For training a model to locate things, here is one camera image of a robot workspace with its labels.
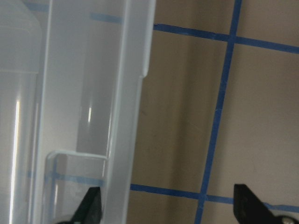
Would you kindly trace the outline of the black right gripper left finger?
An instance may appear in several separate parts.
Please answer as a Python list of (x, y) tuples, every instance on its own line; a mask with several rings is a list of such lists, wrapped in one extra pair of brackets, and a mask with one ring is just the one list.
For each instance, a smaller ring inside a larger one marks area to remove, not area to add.
[(102, 218), (101, 188), (90, 187), (72, 216), (71, 224), (99, 224)]

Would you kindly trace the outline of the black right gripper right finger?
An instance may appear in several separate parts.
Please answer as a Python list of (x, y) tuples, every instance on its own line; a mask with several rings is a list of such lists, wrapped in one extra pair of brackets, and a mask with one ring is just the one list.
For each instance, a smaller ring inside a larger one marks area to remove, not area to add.
[(245, 184), (234, 185), (233, 213), (240, 224), (283, 223)]

